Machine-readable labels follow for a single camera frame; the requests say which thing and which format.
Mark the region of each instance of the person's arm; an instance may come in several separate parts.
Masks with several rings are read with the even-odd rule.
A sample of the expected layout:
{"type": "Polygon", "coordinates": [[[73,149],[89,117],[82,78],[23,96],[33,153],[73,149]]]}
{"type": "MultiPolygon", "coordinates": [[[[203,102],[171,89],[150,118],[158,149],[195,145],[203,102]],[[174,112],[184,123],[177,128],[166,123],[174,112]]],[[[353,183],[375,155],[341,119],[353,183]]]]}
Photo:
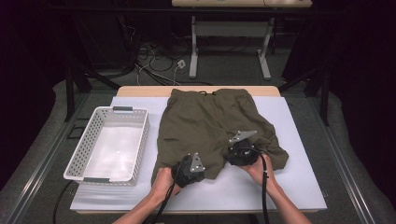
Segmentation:
{"type": "MultiPolygon", "coordinates": [[[[289,197],[285,194],[283,189],[277,184],[274,171],[272,168],[271,159],[262,154],[265,159],[265,163],[267,166],[267,193],[274,202],[277,210],[279,211],[280,215],[285,220],[286,224],[298,223],[298,224],[308,224],[311,223],[308,218],[294,205],[294,203],[289,199],[289,197]]],[[[262,160],[260,158],[253,165],[249,166],[241,166],[243,170],[245,170],[253,180],[262,185],[262,160]]]]}
{"type": "MultiPolygon", "coordinates": [[[[171,168],[160,168],[149,194],[131,211],[120,217],[115,224],[141,224],[165,199],[166,192],[173,184],[171,168]]],[[[172,195],[177,194],[180,187],[175,185],[172,195]]]]}

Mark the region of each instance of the basket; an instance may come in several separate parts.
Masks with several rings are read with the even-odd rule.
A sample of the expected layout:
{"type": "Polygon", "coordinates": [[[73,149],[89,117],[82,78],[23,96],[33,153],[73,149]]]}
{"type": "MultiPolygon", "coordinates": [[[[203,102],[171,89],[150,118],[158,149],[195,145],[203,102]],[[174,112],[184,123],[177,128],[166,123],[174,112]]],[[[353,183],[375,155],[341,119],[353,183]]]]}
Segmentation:
{"type": "Polygon", "coordinates": [[[149,130],[147,109],[97,107],[64,171],[79,184],[132,185],[149,130]]]}

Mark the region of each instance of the forearm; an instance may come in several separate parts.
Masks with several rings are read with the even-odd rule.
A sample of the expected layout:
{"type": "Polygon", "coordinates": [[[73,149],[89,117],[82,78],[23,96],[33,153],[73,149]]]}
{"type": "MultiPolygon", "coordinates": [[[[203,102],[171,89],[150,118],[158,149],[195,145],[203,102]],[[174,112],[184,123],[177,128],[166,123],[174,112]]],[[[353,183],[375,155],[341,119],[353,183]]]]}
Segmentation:
{"type": "Polygon", "coordinates": [[[294,205],[294,203],[285,194],[283,189],[276,184],[268,191],[268,195],[276,205],[280,215],[286,224],[308,224],[311,223],[308,218],[294,205]]]}
{"type": "Polygon", "coordinates": [[[158,200],[150,198],[150,195],[145,197],[137,206],[124,216],[115,221],[115,224],[128,223],[128,224],[141,224],[148,217],[157,206],[160,205],[158,200]]]}

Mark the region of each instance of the table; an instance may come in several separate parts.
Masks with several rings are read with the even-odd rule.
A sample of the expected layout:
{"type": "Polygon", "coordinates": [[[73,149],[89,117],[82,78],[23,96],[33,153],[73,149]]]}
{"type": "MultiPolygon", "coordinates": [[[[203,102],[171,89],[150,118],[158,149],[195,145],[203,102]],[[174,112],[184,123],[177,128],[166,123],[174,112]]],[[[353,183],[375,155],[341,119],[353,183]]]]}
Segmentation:
{"type": "MultiPolygon", "coordinates": [[[[174,7],[311,7],[311,0],[173,0],[174,7]]],[[[271,80],[265,54],[273,32],[275,18],[268,21],[197,21],[191,19],[192,53],[190,78],[196,78],[198,66],[198,48],[196,38],[203,36],[251,36],[263,37],[262,48],[257,50],[264,80],[271,80]]]]}
{"type": "MultiPolygon", "coordinates": [[[[136,186],[80,185],[71,204],[71,210],[79,213],[123,213],[132,209],[149,192],[152,167],[157,153],[159,123],[173,88],[182,91],[212,92],[224,88],[249,91],[259,112],[265,114],[264,117],[276,127],[279,144],[290,154],[285,169],[276,171],[278,183],[298,208],[305,211],[327,208],[287,103],[280,97],[276,87],[160,86],[121,87],[112,102],[112,106],[133,105],[148,109],[150,127],[136,186]]],[[[260,213],[262,200],[257,195],[261,195],[261,187],[256,185],[247,173],[226,163],[216,180],[205,179],[187,186],[169,201],[164,213],[260,213]]],[[[269,210],[276,210],[269,197],[267,207],[269,210]]]]}

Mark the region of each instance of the olive green shorts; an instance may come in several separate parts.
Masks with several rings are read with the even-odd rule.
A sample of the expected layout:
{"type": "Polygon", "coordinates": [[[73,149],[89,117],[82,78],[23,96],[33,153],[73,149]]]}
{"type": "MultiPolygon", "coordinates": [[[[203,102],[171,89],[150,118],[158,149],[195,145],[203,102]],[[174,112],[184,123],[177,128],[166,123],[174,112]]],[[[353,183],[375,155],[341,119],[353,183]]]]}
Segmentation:
{"type": "Polygon", "coordinates": [[[255,148],[268,154],[274,170],[285,167],[288,153],[279,146],[274,126],[259,114],[246,90],[172,90],[160,123],[152,183],[160,167],[172,167],[196,152],[205,167],[205,178],[215,179],[227,160],[229,140],[238,131],[257,131],[249,137],[255,148]]]}

